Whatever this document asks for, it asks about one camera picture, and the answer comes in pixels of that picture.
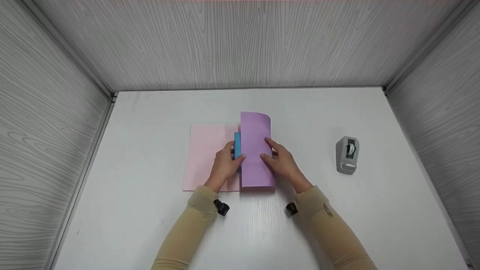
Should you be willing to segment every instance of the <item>hand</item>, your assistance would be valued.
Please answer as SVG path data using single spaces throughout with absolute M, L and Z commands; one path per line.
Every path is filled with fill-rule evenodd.
M 213 192 L 220 192 L 225 182 L 232 177 L 239 168 L 240 164 L 245 160 L 245 155 L 239 156 L 236 160 L 232 160 L 232 146 L 235 141 L 228 142 L 225 147 L 218 151 L 215 155 L 210 177 L 204 186 Z
M 265 142 L 275 151 L 273 151 L 272 158 L 266 154 L 260 155 L 260 158 L 270 166 L 276 174 L 290 181 L 297 193 L 305 192 L 313 187 L 298 168 L 292 154 L 283 147 L 283 145 L 276 143 L 270 138 L 265 138 Z

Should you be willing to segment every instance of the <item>person's left hand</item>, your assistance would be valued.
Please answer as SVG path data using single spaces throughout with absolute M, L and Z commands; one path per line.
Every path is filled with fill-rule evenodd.
M 208 187 L 213 192 L 220 192 L 225 182 L 237 172 L 240 164 L 245 160 L 245 155 L 239 156 L 236 160 L 232 159 L 231 151 L 234 144 L 235 141 L 228 142 L 215 155 L 210 177 L 204 184 L 205 187 Z

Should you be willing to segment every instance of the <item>person's right hand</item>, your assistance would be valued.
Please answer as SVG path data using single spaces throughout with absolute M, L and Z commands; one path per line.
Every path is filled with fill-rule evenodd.
M 288 179 L 297 193 L 305 192 L 313 187 L 298 168 L 292 154 L 283 145 L 276 143 L 270 138 L 265 138 L 265 142 L 275 150 L 273 158 L 266 154 L 260 155 L 260 158 L 276 174 Z

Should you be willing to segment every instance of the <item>blue paper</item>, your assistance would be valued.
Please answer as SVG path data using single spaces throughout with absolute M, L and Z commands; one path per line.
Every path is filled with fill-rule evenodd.
M 235 132 L 235 159 L 237 159 L 241 155 L 241 147 L 240 147 L 240 132 Z

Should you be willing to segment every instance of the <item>gray tape dispenser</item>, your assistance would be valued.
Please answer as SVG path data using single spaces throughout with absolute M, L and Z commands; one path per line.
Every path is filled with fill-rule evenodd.
M 336 143 L 336 170 L 345 174 L 353 174 L 357 169 L 359 141 L 352 137 L 343 137 Z

